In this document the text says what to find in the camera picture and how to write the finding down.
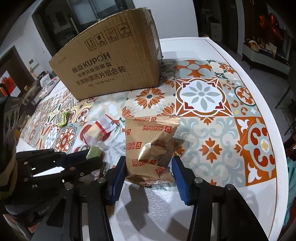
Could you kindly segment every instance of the cardboard box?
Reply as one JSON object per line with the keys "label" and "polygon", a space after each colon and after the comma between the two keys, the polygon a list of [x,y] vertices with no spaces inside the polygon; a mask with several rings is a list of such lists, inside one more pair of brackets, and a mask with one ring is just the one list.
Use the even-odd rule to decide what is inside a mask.
{"label": "cardboard box", "polygon": [[211,39],[213,41],[222,42],[221,24],[211,23]]}
{"label": "cardboard box", "polygon": [[90,26],[49,61],[77,99],[156,87],[162,53],[151,11],[129,9]]}

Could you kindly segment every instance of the door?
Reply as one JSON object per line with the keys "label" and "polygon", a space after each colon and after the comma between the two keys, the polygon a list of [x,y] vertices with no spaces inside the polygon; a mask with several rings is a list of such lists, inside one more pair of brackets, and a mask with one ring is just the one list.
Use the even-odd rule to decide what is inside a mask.
{"label": "door", "polygon": [[27,70],[15,47],[12,47],[0,59],[0,81],[7,89],[11,90],[11,96],[22,97],[25,94],[25,86],[32,85],[35,81]]}
{"label": "door", "polygon": [[222,43],[237,53],[238,19],[235,0],[220,0]]}
{"label": "door", "polygon": [[39,15],[56,52],[81,30],[66,0],[48,1]]}
{"label": "door", "polygon": [[124,0],[43,0],[33,21],[52,56],[97,21],[127,9]]}
{"label": "door", "polygon": [[114,13],[127,9],[122,0],[67,0],[82,30]]}

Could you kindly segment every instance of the shipping symbol icon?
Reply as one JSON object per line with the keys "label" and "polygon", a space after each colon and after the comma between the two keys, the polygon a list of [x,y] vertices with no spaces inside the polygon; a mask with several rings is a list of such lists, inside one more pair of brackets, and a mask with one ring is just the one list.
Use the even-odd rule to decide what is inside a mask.
{"label": "shipping symbol icon", "polygon": [[107,41],[105,40],[105,37],[102,32],[95,35],[94,39],[96,40],[99,47],[102,47],[107,44]]}
{"label": "shipping symbol icon", "polygon": [[122,39],[132,35],[127,22],[117,25],[117,29]]}
{"label": "shipping symbol icon", "polygon": [[87,39],[84,42],[90,52],[96,49],[96,44],[94,43],[94,40],[92,38]]}
{"label": "shipping symbol icon", "polygon": [[107,36],[107,39],[109,40],[109,43],[119,40],[114,27],[105,30],[105,34]]}

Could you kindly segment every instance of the white wall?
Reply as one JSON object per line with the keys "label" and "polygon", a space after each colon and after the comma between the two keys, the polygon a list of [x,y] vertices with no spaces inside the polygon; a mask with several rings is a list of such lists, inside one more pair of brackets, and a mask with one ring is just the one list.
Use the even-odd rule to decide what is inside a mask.
{"label": "white wall", "polygon": [[41,1],[37,0],[19,17],[0,46],[0,58],[11,47],[15,46],[28,70],[30,69],[29,60],[32,57],[36,57],[39,62],[39,66],[34,69],[36,75],[42,71],[52,71],[48,63],[51,55],[45,47],[32,19],[32,14]]}
{"label": "white wall", "polygon": [[160,39],[198,37],[192,0],[133,0],[135,8],[151,9]]}
{"label": "white wall", "polygon": [[238,20],[238,42],[237,42],[237,52],[242,55],[242,45],[244,43],[244,7],[242,5],[242,0],[235,0],[237,4],[237,20]]}

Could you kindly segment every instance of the blue gripper pad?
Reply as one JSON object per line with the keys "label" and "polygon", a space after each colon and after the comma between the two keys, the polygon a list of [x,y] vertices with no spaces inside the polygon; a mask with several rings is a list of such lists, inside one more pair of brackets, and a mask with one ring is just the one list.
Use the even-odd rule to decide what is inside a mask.
{"label": "blue gripper pad", "polygon": [[109,169],[105,175],[105,179],[108,181],[107,205],[114,205],[119,200],[125,178],[126,157],[121,156],[116,167]]}
{"label": "blue gripper pad", "polygon": [[190,202],[191,193],[189,187],[195,179],[193,171],[190,168],[184,167],[179,156],[175,156],[172,159],[172,171],[181,200],[188,206],[192,205]]}

